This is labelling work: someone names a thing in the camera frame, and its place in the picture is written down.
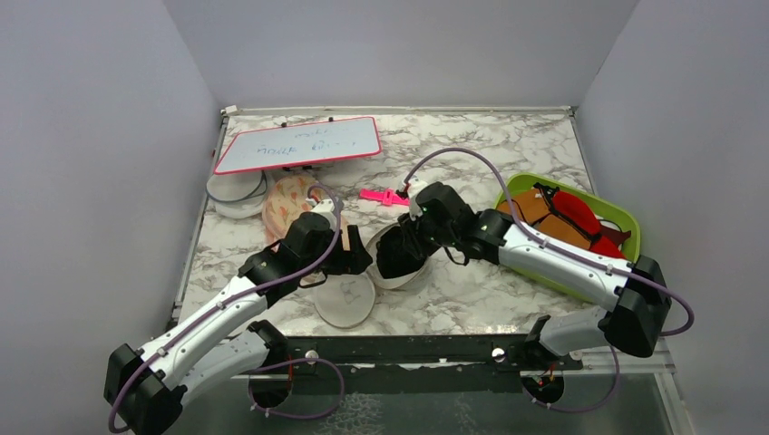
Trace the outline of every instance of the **gray wall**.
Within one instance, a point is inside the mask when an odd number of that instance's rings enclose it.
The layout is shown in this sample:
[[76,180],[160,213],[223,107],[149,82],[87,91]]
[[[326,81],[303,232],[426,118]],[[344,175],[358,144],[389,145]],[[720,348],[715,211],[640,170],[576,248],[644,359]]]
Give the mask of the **gray wall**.
[[578,104],[637,0],[164,0],[220,104]]
[[107,357],[169,317],[217,107],[160,0],[4,1],[0,64],[3,433],[105,433]]
[[769,429],[767,77],[765,0],[640,0],[578,111],[599,193],[696,309],[670,342],[702,435]]

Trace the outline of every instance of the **marble tabletop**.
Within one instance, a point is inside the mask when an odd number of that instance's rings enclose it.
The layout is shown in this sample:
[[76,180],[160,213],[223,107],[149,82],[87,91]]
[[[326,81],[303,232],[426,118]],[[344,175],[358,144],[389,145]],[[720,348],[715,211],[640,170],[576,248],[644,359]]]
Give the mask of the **marble tabletop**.
[[[358,198],[360,189],[397,188],[419,159],[458,146],[479,151],[508,178],[528,171],[591,191],[585,165],[566,114],[388,114],[376,119],[382,153],[303,170],[333,189],[345,202],[344,216],[358,225],[364,243],[395,222],[402,207]],[[323,121],[327,116],[234,116],[225,144],[241,131],[277,127],[282,122]],[[281,177],[285,171],[273,171]],[[500,187],[483,164],[461,153],[445,153],[417,172],[428,182],[454,187],[473,210],[494,206]],[[191,265],[180,319],[209,301],[252,253],[266,242],[260,217],[222,217],[209,203]],[[431,279],[418,291],[377,290],[371,315],[340,330],[316,312],[312,290],[297,290],[257,319],[268,319],[285,335],[339,334],[500,334],[525,333],[543,314],[566,314],[587,304],[549,290],[511,270],[472,261],[452,264],[443,252],[432,261]]]

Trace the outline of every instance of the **lime green tray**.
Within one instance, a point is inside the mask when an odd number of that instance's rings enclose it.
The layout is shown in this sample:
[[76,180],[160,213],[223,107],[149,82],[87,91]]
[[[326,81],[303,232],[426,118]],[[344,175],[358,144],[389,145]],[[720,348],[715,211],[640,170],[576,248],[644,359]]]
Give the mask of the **lime green tray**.
[[[622,251],[622,254],[625,256],[625,258],[627,258],[628,260],[631,260],[633,262],[638,260],[638,256],[641,253],[641,228],[638,225],[638,222],[636,221],[636,219],[632,215],[630,215],[630,213],[628,213],[625,209],[619,208],[614,204],[611,204],[594,195],[590,195],[589,193],[583,192],[581,190],[576,190],[575,188],[559,183],[554,179],[547,179],[540,175],[532,174],[529,172],[522,172],[508,179],[507,189],[509,189],[511,195],[515,197],[519,193],[523,193],[526,190],[531,189],[535,183],[542,183],[547,186],[551,186],[553,188],[558,187],[564,192],[568,192],[572,195],[579,197],[580,199],[585,201],[585,204],[587,204],[591,210],[593,210],[593,213],[619,225],[619,227],[622,228],[622,231],[630,231],[630,238],[626,240],[625,243],[622,244],[621,251]],[[499,206],[504,200],[505,200],[504,195],[500,192],[500,196],[497,197],[497,203],[494,205],[494,207],[496,208],[496,206]],[[518,272],[523,276],[527,276],[533,279],[534,281],[537,281],[538,283],[544,284],[554,290],[558,290],[567,295],[578,297],[579,299],[585,299],[584,297],[581,297],[580,295],[578,295],[576,292],[566,287],[565,285],[558,284],[555,281],[551,281],[544,276],[537,275],[527,270],[518,269],[518,268],[513,268],[512,270]]]

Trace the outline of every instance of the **screw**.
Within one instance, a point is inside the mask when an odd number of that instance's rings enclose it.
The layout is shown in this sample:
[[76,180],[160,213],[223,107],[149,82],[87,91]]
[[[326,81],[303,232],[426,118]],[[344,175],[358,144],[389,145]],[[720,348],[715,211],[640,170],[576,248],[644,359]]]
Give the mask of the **screw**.
[[[310,349],[309,351],[307,351],[307,353],[305,353],[305,358],[317,358],[317,356],[318,356],[317,352],[315,352],[313,349]],[[315,364],[314,361],[308,361],[307,363],[310,365]]]
[[492,351],[492,358],[494,359],[494,361],[496,361],[497,363],[501,363],[504,361],[504,357],[505,357],[505,352],[502,348],[499,348],[499,347],[494,348],[494,350]]

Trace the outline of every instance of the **red frame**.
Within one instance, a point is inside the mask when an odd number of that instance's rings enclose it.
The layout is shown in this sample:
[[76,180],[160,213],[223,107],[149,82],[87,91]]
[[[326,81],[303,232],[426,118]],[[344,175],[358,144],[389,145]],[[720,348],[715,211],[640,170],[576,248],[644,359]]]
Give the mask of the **red frame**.
[[[224,160],[224,156],[227,155],[227,152],[229,151],[229,149],[232,148],[232,144],[235,143],[235,140],[241,134],[253,133],[255,131],[267,131],[267,130],[277,130],[277,129],[283,130],[283,129],[290,129],[291,127],[301,127],[301,126],[304,126],[304,125],[328,124],[330,122],[344,122],[344,121],[352,121],[352,120],[362,120],[362,119],[366,119],[366,118],[370,119],[371,122],[374,124],[374,133],[376,134],[376,144],[379,145],[379,149],[374,151],[374,152],[369,152],[369,153],[366,153],[366,154],[355,154],[355,155],[344,156],[344,157],[334,157],[334,158],[330,158],[330,159],[304,160],[304,161],[298,161],[298,162],[295,162],[295,163],[290,163],[290,164],[287,164],[287,165],[284,164],[284,165],[273,165],[273,166],[260,166],[260,167],[249,168],[249,169],[238,169],[238,170],[228,170],[226,172],[218,172],[219,164],[221,163],[222,160]],[[369,156],[374,156],[376,154],[379,154],[380,152],[382,152],[382,141],[379,139],[379,130],[376,128],[376,120],[374,119],[373,116],[357,116],[355,118],[346,118],[346,119],[343,119],[343,120],[306,122],[304,124],[288,125],[286,127],[270,127],[268,129],[241,131],[240,133],[236,134],[234,138],[232,138],[232,142],[230,142],[229,145],[227,146],[227,149],[224,150],[224,153],[221,155],[221,158],[219,159],[219,161],[217,162],[216,167],[214,168],[214,174],[216,174],[216,175],[227,175],[227,174],[239,174],[241,172],[251,172],[251,171],[254,171],[254,170],[267,170],[267,169],[277,169],[277,168],[291,168],[291,167],[294,167],[294,166],[306,166],[306,165],[311,165],[311,164],[314,164],[314,163],[323,163],[323,162],[326,162],[326,161],[349,160],[349,159],[356,159],[356,158],[359,158],[359,157],[369,157]]]

